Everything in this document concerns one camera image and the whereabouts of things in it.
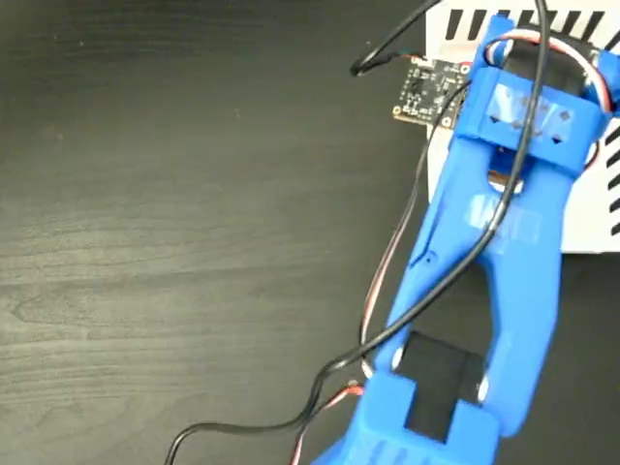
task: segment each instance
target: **cable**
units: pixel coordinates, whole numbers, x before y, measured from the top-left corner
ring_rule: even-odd
[[[431,6],[434,6],[439,3],[439,1],[440,0],[433,0],[432,2],[425,2],[425,5],[432,3]],[[266,433],[273,433],[276,431],[285,431],[304,425],[306,421],[312,417],[312,414],[315,411],[315,407],[317,406],[323,384],[331,374],[351,365],[352,363],[366,356],[367,354],[384,344],[386,341],[388,341],[393,335],[398,333],[406,325],[408,325],[414,318],[416,318],[426,308],[428,308],[428,306],[433,303],[445,290],[447,290],[465,272],[465,270],[469,268],[469,266],[476,260],[479,254],[488,245],[488,243],[497,232],[500,224],[504,220],[504,217],[506,216],[506,213],[508,211],[508,207],[511,203],[514,189],[519,179],[519,174],[521,172],[521,169],[523,168],[523,163],[527,156],[530,139],[532,137],[532,132],[534,129],[534,117],[536,115],[536,107],[538,104],[538,100],[541,96],[541,92],[543,90],[544,69],[549,54],[548,40],[550,31],[547,19],[546,2],[545,0],[535,1],[537,10],[539,12],[541,24],[541,46],[539,47],[535,79],[532,86],[532,95],[527,105],[523,132],[521,133],[519,145],[514,156],[511,175],[506,184],[506,188],[502,193],[502,196],[497,206],[495,207],[490,222],[484,228],[480,239],[474,245],[472,250],[462,260],[460,260],[460,262],[458,262],[454,266],[454,268],[439,281],[439,283],[432,287],[418,303],[412,306],[404,315],[402,315],[398,320],[396,320],[396,322],[386,327],[384,330],[382,330],[379,334],[375,335],[365,344],[361,344],[354,347],[353,349],[350,349],[345,354],[336,357],[335,359],[324,365],[323,368],[319,370],[319,373],[314,379],[305,405],[294,418],[280,423],[263,426],[245,426],[221,422],[203,422],[190,425],[183,431],[181,431],[172,441],[168,455],[166,457],[166,465],[172,465],[178,449],[183,443],[183,441],[185,441],[192,434],[199,431],[221,432],[236,435],[262,435]],[[411,20],[406,27],[409,27],[409,25],[411,25],[411,23],[413,22],[414,20]]]
[[[416,206],[416,199],[418,197],[418,189],[419,189],[419,181],[421,179],[422,173],[424,171],[424,163],[426,162],[426,158],[428,156],[428,151],[430,150],[430,144],[433,141],[433,137],[435,136],[435,132],[439,127],[444,115],[450,108],[450,105],[456,97],[462,94],[465,89],[469,86],[471,81],[465,82],[463,85],[459,86],[455,91],[453,91],[449,96],[444,106],[442,107],[440,113],[433,121],[432,129],[430,131],[430,135],[428,136],[428,140],[422,149],[422,152],[418,159],[418,165],[416,167],[416,174],[414,177],[414,187],[412,188],[409,199],[407,200],[407,204],[405,206],[405,210],[400,217],[398,225],[394,229],[394,232],[387,244],[386,251],[381,257],[381,261],[379,262],[379,266],[377,266],[377,270],[372,278],[370,283],[370,287],[368,288],[368,293],[366,294],[366,299],[364,301],[364,312],[361,318],[361,324],[359,325],[359,343],[363,344],[366,342],[366,335],[368,331],[368,325],[370,324],[370,320],[372,318],[372,314],[375,310],[375,305],[377,304],[377,299],[379,297],[379,292],[381,291],[381,287],[383,286],[384,279],[386,278],[386,273],[389,268],[389,263],[394,255],[394,252],[398,248],[398,244],[402,238],[404,231],[407,229],[407,225],[411,219],[411,215],[414,211],[414,207]],[[368,360],[366,356],[361,359],[361,371],[363,371],[364,376],[367,379],[370,379],[373,375],[373,368],[371,362]]]
[[[590,159],[586,162],[585,167],[583,168],[583,172],[586,172],[587,170],[589,170],[590,168],[594,166],[600,154],[601,154],[601,141],[597,140],[596,142],[594,142],[594,153],[592,154]]]
[[[301,458],[301,448],[303,447],[303,439],[308,432],[308,427],[310,423],[314,421],[316,417],[318,417],[325,410],[329,410],[335,405],[342,402],[349,395],[356,395],[360,397],[364,393],[363,386],[359,385],[357,382],[349,383],[348,386],[341,388],[338,392],[336,392],[333,396],[331,396],[323,405],[317,408],[314,411],[312,416],[306,421],[306,423],[301,428],[301,431],[297,434],[297,438],[294,442],[293,449],[293,457],[291,458],[291,465],[298,465],[299,459]]]
[[[400,56],[400,53],[383,53],[382,52],[388,48],[396,39],[398,39],[407,29],[411,27],[413,23],[415,23],[418,19],[420,19],[424,14],[433,8],[435,5],[440,3],[442,0],[425,0],[420,6],[418,6],[415,10],[413,10],[405,19],[401,21],[396,27],[394,27],[382,41],[379,42],[377,46],[375,46],[368,53],[362,55],[359,59],[357,59],[353,65],[351,65],[351,74],[355,77],[362,76],[368,73],[373,68],[377,68],[378,66],[386,65],[393,58]]]
[[[541,33],[530,29],[513,29],[506,34],[503,34],[502,36],[498,37],[497,39],[491,41],[488,44],[486,51],[484,52],[484,59],[486,60],[486,62],[489,65],[495,65],[494,54],[497,46],[503,41],[513,40],[525,41],[531,44],[539,44],[541,41]],[[577,65],[579,65],[579,67],[585,72],[586,76],[588,76],[588,80],[594,85],[601,108],[605,112],[610,112],[612,109],[611,95],[609,93],[609,88],[607,86],[605,78],[603,77],[603,75],[601,75],[601,72],[597,70],[597,68],[592,63],[590,63],[585,56],[583,56],[574,47],[570,46],[566,42],[555,37],[551,37],[549,46],[552,50],[570,56],[577,63]]]

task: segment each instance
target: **blue robotic arm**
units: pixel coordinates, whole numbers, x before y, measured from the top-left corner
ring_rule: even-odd
[[[532,81],[482,58],[486,46],[514,28],[489,23],[472,67],[472,83],[449,156],[405,270],[388,324],[396,321],[475,244],[500,198],[489,170],[501,171],[517,148]],[[620,58],[601,51],[598,68],[618,116]],[[493,341],[478,400],[457,399],[443,440],[406,427],[418,384],[393,372],[410,327],[375,359],[375,375],[344,438],[315,465],[490,465],[501,437],[526,419],[555,328],[564,208],[591,145],[614,114],[589,88],[582,96],[545,87],[539,100],[522,191],[480,256],[491,295]]]

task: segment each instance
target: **striped white box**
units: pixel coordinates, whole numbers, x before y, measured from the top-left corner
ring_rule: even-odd
[[[448,61],[471,60],[492,15],[516,22],[537,22],[534,2],[459,0],[440,3],[426,16],[426,54]],[[555,30],[585,38],[597,47],[620,53],[620,2],[547,0]],[[451,131],[440,129],[428,161],[429,197],[448,155]],[[562,249],[567,253],[620,251],[620,121],[612,121],[594,165],[575,183],[564,224]]]

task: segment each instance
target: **circuit board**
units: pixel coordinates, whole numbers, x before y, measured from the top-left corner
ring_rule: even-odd
[[[466,82],[470,69],[470,65],[463,63],[412,58],[392,115],[395,119],[408,123],[434,124],[449,96]],[[450,103],[440,121],[441,127],[454,127],[465,96],[466,92],[463,92]]]

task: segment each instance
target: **dark wooden table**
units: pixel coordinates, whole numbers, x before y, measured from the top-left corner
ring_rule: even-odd
[[[410,188],[422,134],[389,117],[404,65],[347,75],[410,8],[1,2],[0,463],[159,465],[190,421],[296,412],[355,343]],[[617,265],[567,260],[553,351],[499,465],[617,461]],[[420,325],[483,350],[485,293],[472,272]],[[317,422],[306,460],[352,407]],[[286,463],[291,443],[199,436],[178,464]]]

